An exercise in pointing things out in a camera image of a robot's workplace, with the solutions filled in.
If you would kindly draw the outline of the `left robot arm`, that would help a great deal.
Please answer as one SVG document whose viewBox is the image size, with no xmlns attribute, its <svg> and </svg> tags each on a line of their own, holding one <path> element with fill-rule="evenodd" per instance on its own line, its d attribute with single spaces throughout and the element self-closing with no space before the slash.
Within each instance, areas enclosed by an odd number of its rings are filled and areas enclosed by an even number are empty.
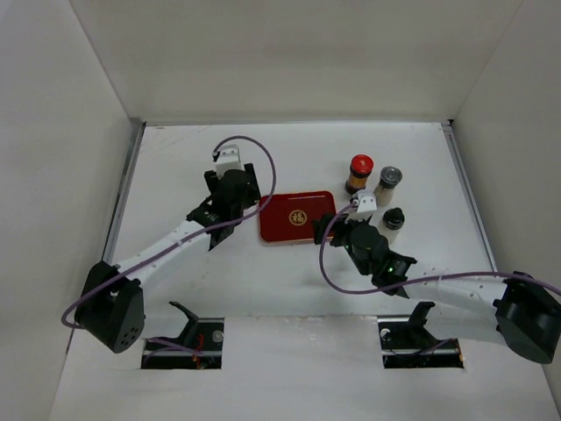
<svg viewBox="0 0 561 421">
<path fill-rule="evenodd" d="M 88 273 L 75 306 L 75 323 L 113 353 L 140 338 L 145 322 L 145 294 L 165 281 L 189 257 L 216 248 L 244 220 L 261 194 L 253 164 L 204 174 L 209 196 L 176 228 L 144 251 L 118 264 L 97 262 Z"/>
</svg>

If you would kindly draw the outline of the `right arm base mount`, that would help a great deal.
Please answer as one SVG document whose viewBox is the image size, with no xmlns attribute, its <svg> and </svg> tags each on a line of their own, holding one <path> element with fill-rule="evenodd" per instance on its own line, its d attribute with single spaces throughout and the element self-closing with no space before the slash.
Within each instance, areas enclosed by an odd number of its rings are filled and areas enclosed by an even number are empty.
<svg viewBox="0 0 561 421">
<path fill-rule="evenodd" d="M 436 305 L 420 302 L 410 315 L 378 318 L 385 369 L 460 368 L 463 357 L 456 339 L 436 339 L 425 328 Z"/>
</svg>

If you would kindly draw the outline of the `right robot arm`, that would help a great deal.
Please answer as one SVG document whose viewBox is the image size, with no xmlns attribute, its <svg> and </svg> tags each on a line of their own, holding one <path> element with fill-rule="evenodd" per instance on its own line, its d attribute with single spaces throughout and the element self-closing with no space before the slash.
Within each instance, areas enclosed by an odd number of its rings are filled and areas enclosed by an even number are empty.
<svg viewBox="0 0 561 421">
<path fill-rule="evenodd" d="M 408 277 L 413 257 L 391 250 L 368 219 L 352 220 L 345 211 L 325 214 L 312 223 L 321 248 L 341 247 L 370 289 L 345 289 L 349 296 L 386 294 L 418 302 L 406 327 L 408 340 L 428 346 L 436 338 L 472 339 L 506 346 L 525 360 L 553 362 L 560 340 L 560 290 L 521 272 L 449 273 L 430 269 Z"/>
</svg>

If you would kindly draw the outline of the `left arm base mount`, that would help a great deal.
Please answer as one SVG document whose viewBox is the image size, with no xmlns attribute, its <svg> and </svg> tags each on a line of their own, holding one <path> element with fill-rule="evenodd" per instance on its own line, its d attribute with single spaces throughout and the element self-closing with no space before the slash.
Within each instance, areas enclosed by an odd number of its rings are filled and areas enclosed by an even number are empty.
<svg viewBox="0 0 561 421">
<path fill-rule="evenodd" d="M 199 318 L 177 302 L 170 305 L 187 319 L 176 337 L 155 337 L 145 341 L 141 369 L 221 369 L 224 346 L 224 318 Z"/>
</svg>

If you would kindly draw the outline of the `red lid brown sauce bottle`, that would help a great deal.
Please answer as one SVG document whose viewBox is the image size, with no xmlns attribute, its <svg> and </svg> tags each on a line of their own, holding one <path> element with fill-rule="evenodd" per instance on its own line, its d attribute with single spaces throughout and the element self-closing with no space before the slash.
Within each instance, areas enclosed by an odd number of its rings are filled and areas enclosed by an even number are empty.
<svg viewBox="0 0 561 421">
<path fill-rule="evenodd" d="M 365 189 L 367 180 L 374 169 L 373 159 L 366 154 L 357 154 L 350 162 L 350 173 L 344 188 L 347 193 L 353 195 Z"/>
</svg>

